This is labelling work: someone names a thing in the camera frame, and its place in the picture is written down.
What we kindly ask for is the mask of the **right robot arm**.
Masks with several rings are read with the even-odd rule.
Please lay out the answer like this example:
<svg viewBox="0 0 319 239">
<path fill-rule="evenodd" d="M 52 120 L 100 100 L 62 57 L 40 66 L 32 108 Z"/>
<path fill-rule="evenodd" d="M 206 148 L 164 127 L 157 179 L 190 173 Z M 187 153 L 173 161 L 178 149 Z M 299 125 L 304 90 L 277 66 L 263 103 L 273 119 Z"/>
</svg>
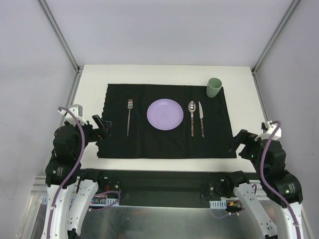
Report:
<svg viewBox="0 0 319 239">
<path fill-rule="evenodd" d="M 248 178 L 243 171 L 228 174 L 224 182 L 224 196 L 236 196 L 244 211 L 252 218 L 263 239 L 302 239 L 302 187 L 292 173 L 286 169 L 286 152 L 279 139 L 279 121 L 263 124 L 264 132 L 256 135 L 240 130 L 233 137 L 230 151 L 244 145 L 240 156 L 249 160 L 259 175 L 262 189 L 270 199 L 275 221 L 272 221 L 257 200 Z"/>
</svg>

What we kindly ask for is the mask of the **black cloth placemat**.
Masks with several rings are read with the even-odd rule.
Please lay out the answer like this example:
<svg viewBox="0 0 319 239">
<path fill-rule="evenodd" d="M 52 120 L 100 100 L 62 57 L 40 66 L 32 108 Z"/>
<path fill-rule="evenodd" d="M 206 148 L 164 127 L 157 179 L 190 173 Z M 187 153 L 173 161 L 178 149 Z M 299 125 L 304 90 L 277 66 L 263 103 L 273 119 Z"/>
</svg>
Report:
<svg viewBox="0 0 319 239">
<path fill-rule="evenodd" d="M 127 136 L 128 99 L 133 100 Z M 172 130 L 159 130 L 147 120 L 147 109 L 159 99 L 180 104 L 184 116 Z M 188 104 L 195 101 L 194 137 Z M 201 137 L 199 105 L 203 108 L 204 135 Z M 112 122 L 111 135 L 97 143 L 99 158 L 236 158 L 229 152 L 233 137 L 224 91 L 209 98 L 205 86 L 109 84 L 102 119 Z"/>
</svg>

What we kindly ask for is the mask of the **metal fork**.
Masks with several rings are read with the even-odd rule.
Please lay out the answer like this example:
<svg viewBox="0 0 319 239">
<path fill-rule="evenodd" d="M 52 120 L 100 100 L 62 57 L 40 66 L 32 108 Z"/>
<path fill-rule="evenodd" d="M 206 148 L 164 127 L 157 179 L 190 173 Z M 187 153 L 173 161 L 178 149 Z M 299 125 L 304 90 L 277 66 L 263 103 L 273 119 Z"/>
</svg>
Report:
<svg viewBox="0 0 319 239">
<path fill-rule="evenodd" d="M 128 121 L 127 121 L 127 136 L 129 136 L 131 109 L 133 108 L 133 100 L 128 99 Z"/>
</svg>

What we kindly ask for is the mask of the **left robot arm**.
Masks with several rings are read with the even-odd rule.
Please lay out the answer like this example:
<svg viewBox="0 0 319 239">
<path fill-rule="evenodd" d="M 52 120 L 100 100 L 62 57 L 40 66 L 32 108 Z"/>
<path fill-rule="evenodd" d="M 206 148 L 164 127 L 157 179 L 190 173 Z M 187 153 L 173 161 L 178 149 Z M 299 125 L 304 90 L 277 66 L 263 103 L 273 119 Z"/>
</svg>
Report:
<svg viewBox="0 0 319 239">
<path fill-rule="evenodd" d="M 98 115 L 92 118 L 97 128 L 88 121 L 81 121 L 80 127 L 66 121 L 54 133 L 54 149 L 45 169 L 48 202 L 43 239 L 80 236 L 91 199 L 105 190 L 100 170 L 87 169 L 83 175 L 79 174 L 85 147 L 111 134 L 110 121 L 103 121 Z"/>
</svg>

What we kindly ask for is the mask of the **purple plate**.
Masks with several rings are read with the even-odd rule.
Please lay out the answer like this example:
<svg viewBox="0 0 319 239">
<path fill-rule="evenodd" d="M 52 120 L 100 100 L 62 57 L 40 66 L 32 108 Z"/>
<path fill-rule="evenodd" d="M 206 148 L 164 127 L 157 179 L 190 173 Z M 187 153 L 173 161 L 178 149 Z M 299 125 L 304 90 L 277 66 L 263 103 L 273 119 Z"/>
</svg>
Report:
<svg viewBox="0 0 319 239">
<path fill-rule="evenodd" d="M 177 128 L 183 116 L 184 112 L 180 104 L 170 99 L 156 100 L 147 109 L 147 119 L 150 125 L 164 131 Z"/>
</svg>

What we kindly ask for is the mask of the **metal spoon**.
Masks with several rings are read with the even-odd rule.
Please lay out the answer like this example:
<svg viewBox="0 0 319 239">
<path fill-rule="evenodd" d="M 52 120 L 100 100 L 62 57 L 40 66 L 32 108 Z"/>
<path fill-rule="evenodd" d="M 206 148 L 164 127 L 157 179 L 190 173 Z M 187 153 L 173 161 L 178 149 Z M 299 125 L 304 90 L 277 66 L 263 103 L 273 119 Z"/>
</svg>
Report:
<svg viewBox="0 0 319 239">
<path fill-rule="evenodd" d="M 188 104 L 188 110 L 190 112 L 190 122 L 191 122 L 191 137 L 194 137 L 194 112 L 196 110 L 195 101 L 190 101 Z"/>
</svg>

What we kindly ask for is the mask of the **black handled knife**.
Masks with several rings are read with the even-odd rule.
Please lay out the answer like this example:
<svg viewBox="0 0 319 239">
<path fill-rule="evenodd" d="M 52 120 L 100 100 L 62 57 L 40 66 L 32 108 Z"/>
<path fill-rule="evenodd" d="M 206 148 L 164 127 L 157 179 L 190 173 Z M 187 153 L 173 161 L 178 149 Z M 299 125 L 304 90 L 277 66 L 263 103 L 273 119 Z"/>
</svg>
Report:
<svg viewBox="0 0 319 239">
<path fill-rule="evenodd" d="M 203 115 L 203 108 L 202 108 L 202 105 L 201 105 L 201 102 L 200 102 L 200 101 L 198 101 L 198 105 L 199 105 L 199 117 L 200 117 L 201 137 L 204 138 L 204 137 L 205 137 L 205 135 L 204 135 L 204 123 L 203 123 L 204 115 Z"/>
</svg>

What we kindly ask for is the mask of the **green cup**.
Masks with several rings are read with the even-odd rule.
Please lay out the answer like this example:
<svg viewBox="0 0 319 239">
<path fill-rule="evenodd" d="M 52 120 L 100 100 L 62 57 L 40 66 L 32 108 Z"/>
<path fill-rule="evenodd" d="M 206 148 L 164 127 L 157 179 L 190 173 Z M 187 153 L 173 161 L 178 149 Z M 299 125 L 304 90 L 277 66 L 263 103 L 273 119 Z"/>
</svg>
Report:
<svg viewBox="0 0 319 239">
<path fill-rule="evenodd" d="M 207 88 L 206 88 L 206 94 L 210 98 L 214 98 L 219 93 L 220 89 L 222 87 L 222 82 L 218 78 L 211 78 L 208 81 Z"/>
</svg>

